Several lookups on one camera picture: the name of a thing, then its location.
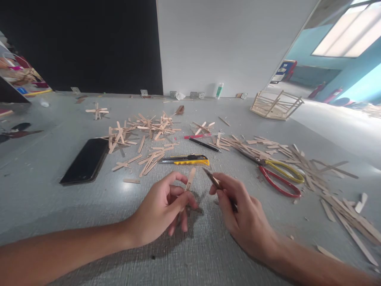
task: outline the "left hand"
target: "left hand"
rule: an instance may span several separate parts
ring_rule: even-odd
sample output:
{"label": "left hand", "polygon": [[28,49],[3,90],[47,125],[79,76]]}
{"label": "left hand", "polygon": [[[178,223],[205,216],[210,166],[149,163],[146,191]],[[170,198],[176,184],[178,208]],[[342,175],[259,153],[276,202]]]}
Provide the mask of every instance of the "left hand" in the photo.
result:
{"label": "left hand", "polygon": [[126,221],[130,235],[135,237],[134,247],[140,247],[156,240],[168,227],[170,236],[175,232],[178,216],[181,215],[181,229],[188,231],[188,216],[185,206],[193,209],[198,204],[193,194],[175,186],[175,180],[184,184],[188,178],[179,172],[172,172],[153,184],[138,210]]}

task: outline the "red-handled scissors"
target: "red-handled scissors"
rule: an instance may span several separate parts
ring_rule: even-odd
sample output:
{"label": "red-handled scissors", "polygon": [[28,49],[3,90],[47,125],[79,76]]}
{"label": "red-handled scissors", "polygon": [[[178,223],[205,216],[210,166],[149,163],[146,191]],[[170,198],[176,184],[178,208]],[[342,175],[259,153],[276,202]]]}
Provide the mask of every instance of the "red-handled scissors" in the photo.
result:
{"label": "red-handled scissors", "polygon": [[[250,160],[252,160],[254,163],[256,163],[258,166],[259,166],[259,170],[262,172],[262,174],[265,176],[266,180],[277,190],[279,191],[281,194],[287,196],[287,197],[292,197],[292,198],[300,198],[302,196],[300,190],[295,187],[293,184],[291,184],[290,182],[286,181],[285,179],[283,179],[282,177],[278,176],[277,174],[269,171],[268,169],[266,169],[264,166],[265,165],[270,165],[271,167],[275,168],[275,170],[277,170],[278,172],[280,172],[281,174],[283,174],[285,177],[291,179],[292,181],[295,181],[299,184],[301,183],[304,183],[304,178],[303,176],[298,172],[296,171],[295,169],[291,168],[290,166],[286,165],[286,164],[283,164],[282,162],[278,162],[278,161],[273,161],[273,160],[260,160],[258,157],[255,157],[254,155],[251,155],[249,152],[247,151],[244,151],[242,149],[238,149],[237,150],[243,154],[245,157],[249,158]],[[292,173],[294,173],[297,178],[293,177],[293,176],[290,176],[289,174],[287,174],[286,172],[284,172],[282,169],[278,168],[276,165],[280,165],[280,166],[283,166],[285,168],[287,168],[288,170],[290,170]],[[289,193],[289,192],[286,192],[284,190],[282,190],[280,187],[278,187],[277,185],[275,185],[275,183],[270,179],[269,175],[273,176],[274,178],[278,179],[279,181],[281,181],[282,183],[284,183],[285,185],[289,186],[294,192],[295,194],[292,194],[292,193]]]}

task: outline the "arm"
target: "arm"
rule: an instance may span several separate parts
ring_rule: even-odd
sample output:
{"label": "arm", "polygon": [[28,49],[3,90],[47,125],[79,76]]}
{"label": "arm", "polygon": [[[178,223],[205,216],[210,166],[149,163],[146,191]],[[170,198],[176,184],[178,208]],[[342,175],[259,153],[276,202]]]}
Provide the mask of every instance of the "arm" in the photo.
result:
{"label": "arm", "polygon": [[[303,285],[380,283],[358,269],[280,237],[269,225],[261,203],[247,193],[242,182],[222,173],[213,176],[224,190],[212,186],[210,194],[217,193],[227,229],[251,257]],[[233,213],[229,198],[236,202],[238,213]]]}
{"label": "arm", "polygon": [[179,172],[170,173],[152,186],[135,214],[125,221],[55,232],[0,247],[0,284],[47,284],[101,257],[148,244],[168,226],[172,235],[179,213],[186,232],[187,213],[182,209],[188,203],[192,208],[198,206],[191,193],[172,185],[175,180],[188,182]]}

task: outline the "window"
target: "window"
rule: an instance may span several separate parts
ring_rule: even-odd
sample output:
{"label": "window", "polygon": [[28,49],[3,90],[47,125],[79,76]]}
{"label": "window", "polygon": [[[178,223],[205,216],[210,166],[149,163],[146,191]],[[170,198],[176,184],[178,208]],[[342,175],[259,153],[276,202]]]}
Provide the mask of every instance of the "window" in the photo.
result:
{"label": "window", "polygon": [[381,36],[381,1],[354,0],[313,56],[357,58]]}

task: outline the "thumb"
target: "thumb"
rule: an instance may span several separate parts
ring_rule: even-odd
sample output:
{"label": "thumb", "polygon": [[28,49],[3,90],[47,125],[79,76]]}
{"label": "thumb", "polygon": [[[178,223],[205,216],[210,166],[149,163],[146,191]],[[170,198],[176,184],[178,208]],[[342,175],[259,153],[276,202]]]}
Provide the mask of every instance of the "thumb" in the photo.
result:
{"label": "thumb", "polygon": [[223,221],[227,229],[232,232],[238,225],[235,219],[233,209],[231,208],[231,203],[227,195],[221,191],[217,190],[219,207],[222,210]]}
{"label": "thumb", "polygon": [[176,216],[179,212],[183,211],[189,202],[189,195],[190,193],[186,191],[178,196],[177,199],[167,207],[169,213]]}

